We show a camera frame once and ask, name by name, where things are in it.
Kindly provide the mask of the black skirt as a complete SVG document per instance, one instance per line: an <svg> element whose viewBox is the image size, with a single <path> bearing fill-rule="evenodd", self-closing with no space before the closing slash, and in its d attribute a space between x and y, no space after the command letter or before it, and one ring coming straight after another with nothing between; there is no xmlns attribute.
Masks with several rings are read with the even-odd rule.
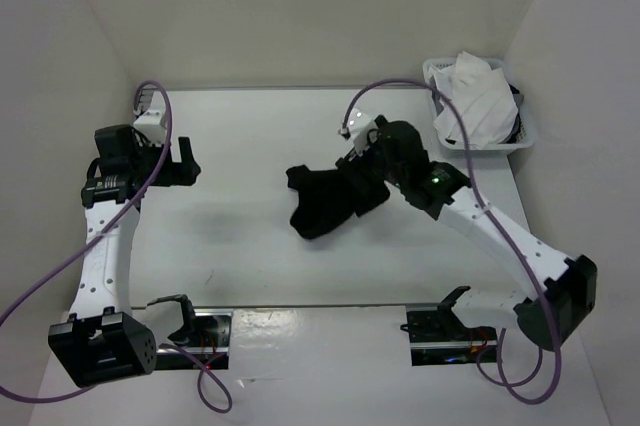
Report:
<svg viewBox="0 0 640 426"><path fill-rule="evenodd" d="M315 240L361 217L386 202L390 191L384 183L359 191L337 169L312 171L306 165L286 170L287 187L298 194L298 205L289 224L305 240Z"/></svg>

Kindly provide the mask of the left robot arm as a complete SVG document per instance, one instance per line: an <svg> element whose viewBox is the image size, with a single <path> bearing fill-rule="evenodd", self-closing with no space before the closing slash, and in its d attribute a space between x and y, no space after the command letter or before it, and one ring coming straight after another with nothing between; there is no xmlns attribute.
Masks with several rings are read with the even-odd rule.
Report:
<svg viewBox="0 0 640 426"><path fill-rule="evenodd" d="M89 388L156 368L159 344L184 346L199 321L184 294L151 301L135 318L130 263L143 186L192 186L201 172L189 138L178 140L180 161L131 125L97 130L98 156L81 190L88 250L68 319L49 328L48 344L74 384Z"/></svg>

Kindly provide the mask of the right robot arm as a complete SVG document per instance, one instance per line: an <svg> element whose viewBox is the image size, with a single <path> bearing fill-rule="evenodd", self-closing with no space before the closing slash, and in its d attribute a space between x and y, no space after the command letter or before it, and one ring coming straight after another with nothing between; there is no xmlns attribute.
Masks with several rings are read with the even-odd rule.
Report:
<svg viewBox="0 0 640 426"><path fill-rule="evenodd" d="M463 172L430 160L408 122L378 116L336 166L366 199L395 186L407 203L467 238L516 282L516 290L504 294L456 288L437 317L446 337L459 339L478 327L517 328L551 351L593 310L596 264L545 244L478 194Z"/></svg>

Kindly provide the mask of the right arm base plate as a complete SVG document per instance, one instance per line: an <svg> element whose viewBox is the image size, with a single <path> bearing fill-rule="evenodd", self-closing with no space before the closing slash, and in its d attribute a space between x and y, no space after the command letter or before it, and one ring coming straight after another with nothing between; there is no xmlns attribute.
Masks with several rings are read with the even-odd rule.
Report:
<svg viewBox="0 0 640 426"><path fill-rule="evenodd" d="M449 307L436 304L408 308L400 330L408 336L413 366L495 363L497 332L468 328Z"/></svg>

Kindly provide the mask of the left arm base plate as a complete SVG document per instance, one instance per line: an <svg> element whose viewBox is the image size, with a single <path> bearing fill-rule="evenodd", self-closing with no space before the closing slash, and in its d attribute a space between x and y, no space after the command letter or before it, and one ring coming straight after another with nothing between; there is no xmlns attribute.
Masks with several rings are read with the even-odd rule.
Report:
<svg viewBox="0 0 640 426"><path fill-rule="evenodd" d="M190 329L181 328L168 337L211 370L227 370L232 332L232 311L196 308ZM157 349L157 371L197 370L186 356L171 349Z"/></svg>

